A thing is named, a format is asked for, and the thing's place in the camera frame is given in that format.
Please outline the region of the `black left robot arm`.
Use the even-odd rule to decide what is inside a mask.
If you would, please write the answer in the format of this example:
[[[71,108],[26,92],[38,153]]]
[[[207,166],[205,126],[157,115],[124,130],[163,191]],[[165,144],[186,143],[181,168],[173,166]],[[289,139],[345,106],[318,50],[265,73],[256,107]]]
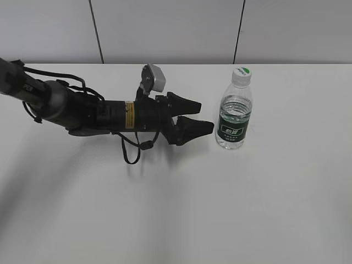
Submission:
[[[133,101],[106,100],[83,80],[71,86],[68,79],[78,77],[1,60],[1,94],[20,100],[34,121],[60,125],[72,136],[147,132],[181,146],[213,132],[212,122],[190,118],[201,103],[163,92],[165,76],[153,64],[143,67]]]

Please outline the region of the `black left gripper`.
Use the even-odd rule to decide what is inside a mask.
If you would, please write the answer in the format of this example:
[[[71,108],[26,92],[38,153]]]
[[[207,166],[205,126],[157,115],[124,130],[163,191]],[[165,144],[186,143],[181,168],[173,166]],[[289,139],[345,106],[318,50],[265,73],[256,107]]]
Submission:
[[[162,134],[170,145],[182,146],[187,142],[213,133],[214,123],[195,120],[182,115],[198,114],[201,103],[182,98],[172,92],[166,96],[136,96],[136,121],[140,131],[154,131],[152,140],[139,142],[139,145],[154,145]]]

